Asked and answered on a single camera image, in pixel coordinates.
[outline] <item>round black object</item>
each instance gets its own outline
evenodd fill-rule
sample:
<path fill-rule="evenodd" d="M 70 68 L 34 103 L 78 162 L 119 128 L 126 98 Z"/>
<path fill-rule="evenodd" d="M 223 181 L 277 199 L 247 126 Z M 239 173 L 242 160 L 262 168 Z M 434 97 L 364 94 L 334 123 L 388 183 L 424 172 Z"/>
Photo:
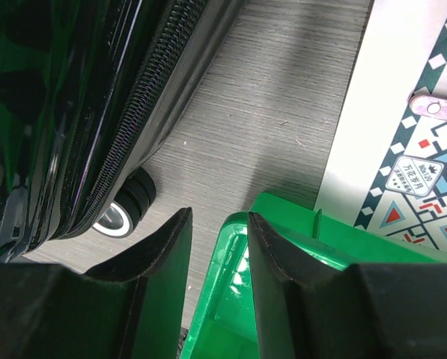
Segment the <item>round black object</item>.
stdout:
<path fill-rule="evenodd" d="M 127 237 L 147 213 L 155 197 L 153 180 L 143 168 L 139 168 L 124 182 L 110 208 L 93 228 L 112 238 Z"/>

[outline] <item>black zipper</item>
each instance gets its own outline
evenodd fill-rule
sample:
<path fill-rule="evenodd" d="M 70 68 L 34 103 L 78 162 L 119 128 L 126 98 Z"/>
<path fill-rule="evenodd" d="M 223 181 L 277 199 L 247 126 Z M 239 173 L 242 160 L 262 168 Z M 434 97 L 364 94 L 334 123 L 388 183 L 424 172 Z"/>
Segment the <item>black zipper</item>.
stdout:
<path fill-rule="evenodd" d="M 81 211 L 82 219 L 62 238 L 78 236 L 100 211 L 117 175 L 139 139 L 160 94 L 190 39 L 208 0 L 175 0 L 168 19 L 153 40 L 124 107 L 109 154 Z"/>

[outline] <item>gray surface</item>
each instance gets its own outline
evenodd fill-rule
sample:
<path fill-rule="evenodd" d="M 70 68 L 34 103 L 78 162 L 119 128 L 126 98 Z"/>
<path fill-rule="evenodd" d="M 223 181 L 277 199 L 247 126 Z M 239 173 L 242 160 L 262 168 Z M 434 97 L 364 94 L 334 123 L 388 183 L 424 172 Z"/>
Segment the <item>gray surface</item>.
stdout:
<path fill-rule="evenodd" d="M 313 206 L 368 2 L 250 0 L 182 121 L 145 165 L 159 195 L 133 236 L 89 231 L 28 258 L 84 271 L 192 206 L 188 326 L 228 215 L 248 209 L 263 190 Z"/>

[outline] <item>wood grain table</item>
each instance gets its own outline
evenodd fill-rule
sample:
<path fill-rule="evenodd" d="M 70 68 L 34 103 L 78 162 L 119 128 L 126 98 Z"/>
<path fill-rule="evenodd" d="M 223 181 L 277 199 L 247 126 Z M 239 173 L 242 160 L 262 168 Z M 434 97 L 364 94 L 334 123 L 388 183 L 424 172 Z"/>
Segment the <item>wood grain table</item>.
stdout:
<path fill-rule="evenodd" d="M 144 166 L 157 199 L 128 239 L 94 232 L 27 255 L 84 271 L 191 206 L 189 326 L 225 218 L 270 190 L 313 207 L 370 0 L 249 0 L 182 120 Z"/>

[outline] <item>green tray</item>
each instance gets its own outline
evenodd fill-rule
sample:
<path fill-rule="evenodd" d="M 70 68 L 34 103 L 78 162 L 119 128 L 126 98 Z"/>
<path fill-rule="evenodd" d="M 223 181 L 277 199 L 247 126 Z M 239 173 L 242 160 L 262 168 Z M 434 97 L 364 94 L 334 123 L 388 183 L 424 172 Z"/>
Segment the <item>green tray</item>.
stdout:
<path fill-rule="evenodd" d="M 294 203 L 262 193 L 251 212 L 286 239 L 335 269 L 351 263 L 447 263 L 447 254 L 357 230 Z M 248 213 L 227 218 L 219 232 L 183 359 L 258 359 L 246 238 Z"/>

